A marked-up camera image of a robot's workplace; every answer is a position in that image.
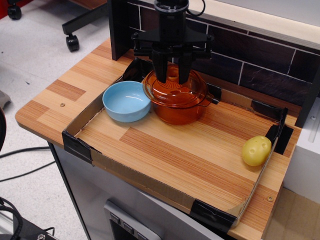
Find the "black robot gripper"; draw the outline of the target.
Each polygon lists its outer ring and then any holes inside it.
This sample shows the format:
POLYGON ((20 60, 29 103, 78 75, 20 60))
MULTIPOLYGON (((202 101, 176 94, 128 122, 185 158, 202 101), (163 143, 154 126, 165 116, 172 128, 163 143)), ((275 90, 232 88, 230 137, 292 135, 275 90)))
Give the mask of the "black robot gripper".
POLYGON ((150 57, 157 79, 165 83, 168 58, 178 58, 179 84, 188 81, 192 62, 211 57, 213 36, 197 32, 187 26, 188 0, 155 0, 158 28, 134 33, 135 56, 150 57))

